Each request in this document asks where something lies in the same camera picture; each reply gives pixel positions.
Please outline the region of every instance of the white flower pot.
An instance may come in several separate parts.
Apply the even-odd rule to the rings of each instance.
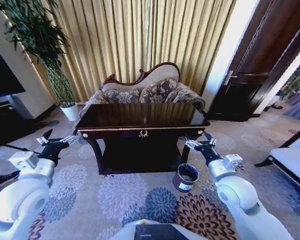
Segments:
[[[62,112],[66,115],[69,121],[76,121],[79,119],[78,105],[75,104],[71,107],[60,107]]]

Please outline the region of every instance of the door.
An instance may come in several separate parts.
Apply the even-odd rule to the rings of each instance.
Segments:
[[[208,112],[246,121],[300,51],[300,0],[260,0]]]

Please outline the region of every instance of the throw pillow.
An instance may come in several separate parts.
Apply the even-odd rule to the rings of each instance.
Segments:
[[[110,103],[116,104],[136,104],[139,100],[139,94],[138,89],[108,89],[104,92]]]
[[[177,88],[177,84],[178,81],[172,77],[167,77],[162,80],[156,81],[142,90],[139,98],[139,103],[164,103],[167,96]]]

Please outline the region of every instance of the wooden console table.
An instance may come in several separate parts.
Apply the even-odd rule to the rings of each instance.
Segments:
[[[174,172],[186,163],[179,137],[197,139],[210,123],[191,103],[93,104],[76,129],[92,146],[99,174]],[[102,155],[96,139],[104,139]]]

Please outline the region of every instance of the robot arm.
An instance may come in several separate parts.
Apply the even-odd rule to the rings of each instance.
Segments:
[[[235,228],[243,240],[292,240],[285,226],[260,202],[254,186],[236,176],[235,167],[243,159],[238,154],[222,158],[214,147],[216,140],[204,132],[208,141],[187,140],[186,145],[200,151],[206,159],[220,200],[235,220]]]
[[[78,137],[47,140],[52,131],[37,138],[44,146],[39,156],[31,151],[16,152],[9,161],[18,169],[18,181],[0,192],[0,240],[25,240],[38,214],[49,200],[49,186],[58,164],[58,155]]]

